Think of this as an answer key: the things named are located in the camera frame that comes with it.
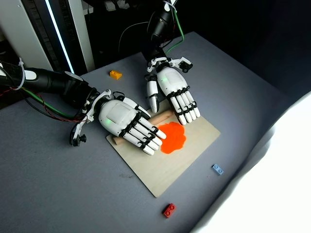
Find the orange dough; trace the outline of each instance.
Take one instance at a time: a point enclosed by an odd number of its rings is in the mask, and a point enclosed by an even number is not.
[[[170,154],[174,150],[183,148],[186,141],[184,126],[176,122],[170,122],[169,124],[160,125],[159,129],[166,134],[166,139],[162,140],[163,144],[161,146],[163,153]]]

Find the robotic hand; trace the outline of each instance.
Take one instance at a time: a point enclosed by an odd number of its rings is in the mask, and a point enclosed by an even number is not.
[[[159,109],[157,100],[158,84],[170,101],[172,108],[174,108],[179,122],[185,125],[187,122],[191,123],[193,120],[196,120],[200,116],[200,111],[189,92],[190,87],[187,85],[186,80],[172,67],[187,73],[192,67],[192,63],[184,57],[175,60],[167,57],[151,60],[151,65],[147,68],[147,71],[152,72],[155,69],[157,75],[148,74],[145,76],[147,80],[147,95],[152,111],[154,113],[157,112]]]
[[[106,90],[94,100],[83,121],[70,134],[74,146],[78,146],[80,141],[86,142],[86,136],[80,136],[81,129],[85,123],[94,120],[96,112],[99,112],[99,121],[106,130],[123,137],[148,155],[153,155],[162,145],[159,138],[166,138],[165,133],[147,121],[146,117],[150,118],[150,115],[146,110],[124,95],[113,100],[111,90]]]

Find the white led light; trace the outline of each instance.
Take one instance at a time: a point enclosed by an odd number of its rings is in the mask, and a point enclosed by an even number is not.
[[[51,16],[51,19],[52,19],[52,22],[53,22],[53,25],[54,25],[54,28],[56,30],[56,34],[58,36],[58,39],[59,39],[59,42],[62,46],[62,49],[63,49],[63,52],[64,52],[64,55],[67,59],[67,63],[68,63],[68,66],[70,68],[70,71],[74,74],[74,71],[73,71],[73,68],[72,68],[72,65],[71,65],[71,62],[69,60],[69,57],[68,57],[68,54],[67,54],[67,51],[66,51],[66,48],[65,48],[65,45],[64,45],[64,42],[63,42],[63,39],[62,39],[62,36],[60,35],[60,32],[59,32],[59,29],[58,29],[58,26],[56,24],[56,21],[55,21],[55,18],[54,18],[54,15],[53,15],[53,12],[52,12],[52,9],[51,9],[51,6],[50,6],[50,3],[49,3],[49,0],[45,0],[45,3],[47,4],[47,7],[48,7],[48,10],[49,10],[49,13],[50,13],[50,16]]]

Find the rolling pin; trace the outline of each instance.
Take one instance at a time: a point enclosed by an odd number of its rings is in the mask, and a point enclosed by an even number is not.
[[[164,120],[166,120],[167,118],[170,118],[173,114],[174,114],[173,110],[166,110],[163,113],[160,113],[160,114],[150,118],[148,121],[153,125],[157,125],[157,124],[163,122]],[[119,144],[126,141],[123,137],[116,137],[115,136],[112,139],[114,140],[116,145],[119,145]]]

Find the red lego brick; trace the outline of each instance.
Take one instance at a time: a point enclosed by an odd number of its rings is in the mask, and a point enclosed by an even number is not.
[[[174,213],[175,209],[176,209],[176,206],[175,206],[173,203],[171,203],[171,204],[169,204],[169,205],[166,207],[166,209],[163,211],[163,215],[164,215],[166,218],[169,218],[169,217],[172,216],[172,214]]]

